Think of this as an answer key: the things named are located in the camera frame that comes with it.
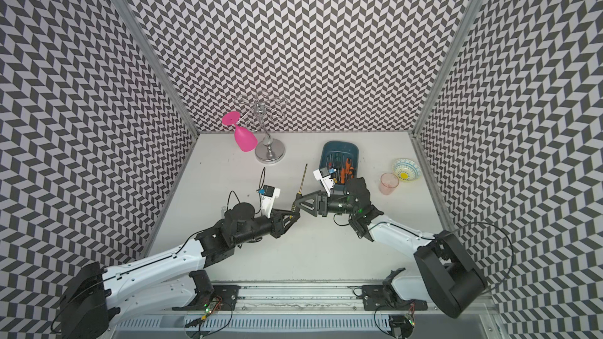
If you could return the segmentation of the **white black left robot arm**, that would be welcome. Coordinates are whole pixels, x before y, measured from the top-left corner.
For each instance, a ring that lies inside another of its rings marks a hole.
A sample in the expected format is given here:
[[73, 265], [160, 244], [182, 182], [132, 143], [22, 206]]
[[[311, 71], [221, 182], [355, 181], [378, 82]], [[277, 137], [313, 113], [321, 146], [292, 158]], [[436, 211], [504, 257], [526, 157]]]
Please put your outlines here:
[[89, 263], [68, 281], [51, 331], [62, 338], [99, 338], [124, 320], [199, 304], [210, 296], [207, 268], [231, 257], [237, 246], [267, 235], [278, 239], [299, 218], [278, 209], [265, 216], [238, 203], [171, 250], [108, 268]]

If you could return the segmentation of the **black yellow small screwdriver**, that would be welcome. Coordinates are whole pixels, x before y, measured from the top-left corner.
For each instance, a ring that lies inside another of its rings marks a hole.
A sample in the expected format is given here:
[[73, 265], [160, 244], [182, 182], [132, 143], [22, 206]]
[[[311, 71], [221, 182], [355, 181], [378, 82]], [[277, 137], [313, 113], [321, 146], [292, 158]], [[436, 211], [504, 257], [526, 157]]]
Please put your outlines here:
[[305, 182], [305, 179], [306, 179], [306, 173], [307, 173], [307, 169], [308, 169], [308, 164], [306, 164], [306, 165], [305, 165], [305, 167], [304, 167], [304, 171], [303, 171], [303, 175], [302, 175], [301, 183], [300, 183], [300, 186], [299, 186], [298, 192], [297, 192], [297, 194], [296, 194], [296, 196], [295, 196], [294, 203], [292, 204], [292, 207], [291, 207], [291, 211], [292, 211], [293, 213], [298, 213], [298, 211], [299, 211], [299, 209], [298, 209], [298, 207], [296, 206], [296, 203], [295, 203], [295, 202], [297, 201], [297, 199], [299, 199], [299, 198], [301, 198], [301, 197], [302, 197], [302, 190], [303, 190], [303, 185], [304, 185], [304, 182]]

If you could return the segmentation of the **orange black handle screwdriver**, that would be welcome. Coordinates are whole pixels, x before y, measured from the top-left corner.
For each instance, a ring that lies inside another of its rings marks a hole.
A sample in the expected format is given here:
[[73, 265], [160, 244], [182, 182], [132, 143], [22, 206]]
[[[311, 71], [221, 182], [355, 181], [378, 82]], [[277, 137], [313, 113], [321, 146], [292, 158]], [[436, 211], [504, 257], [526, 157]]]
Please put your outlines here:
[[350, 158], [345, 159], [345, 164], [342, 168], [342, 183], [345, 184], [348, 180], [354, 178], [355, 169]]

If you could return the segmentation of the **green black handle screwdriver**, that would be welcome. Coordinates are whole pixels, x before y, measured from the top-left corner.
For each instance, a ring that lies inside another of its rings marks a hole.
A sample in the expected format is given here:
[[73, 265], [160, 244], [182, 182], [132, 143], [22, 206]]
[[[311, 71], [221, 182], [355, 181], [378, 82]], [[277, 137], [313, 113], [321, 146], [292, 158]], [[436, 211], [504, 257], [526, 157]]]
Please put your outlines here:
[[333, 153], [332, 164], [333, 164], [333, 168], [336, 170], [339, 170], [341, 168], [341, 160], [340, 160], [339, 153], [337, 153], [337, 152]]

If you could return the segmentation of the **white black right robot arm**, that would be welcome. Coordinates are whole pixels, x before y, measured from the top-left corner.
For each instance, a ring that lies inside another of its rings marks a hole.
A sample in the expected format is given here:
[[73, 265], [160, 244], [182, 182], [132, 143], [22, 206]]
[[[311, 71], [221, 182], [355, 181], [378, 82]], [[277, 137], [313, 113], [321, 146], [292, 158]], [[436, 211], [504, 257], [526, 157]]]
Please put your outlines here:
[[330, 213], [348, 217], [361, 239], [381, 243], [416, 262], [418, 276], [403, 276], [403, 268], [390, 273], [384, 290], [391, 301], [432, 301], [441, 312], [458, 318], [488, 286], [483, 271], [458, 237], [449, 231], [422, 232], [400, 224], [376, 208], [364, 178], [345, 183], [339, 191], [315, 191], [299, 195], [295, 207], [313, 215]]

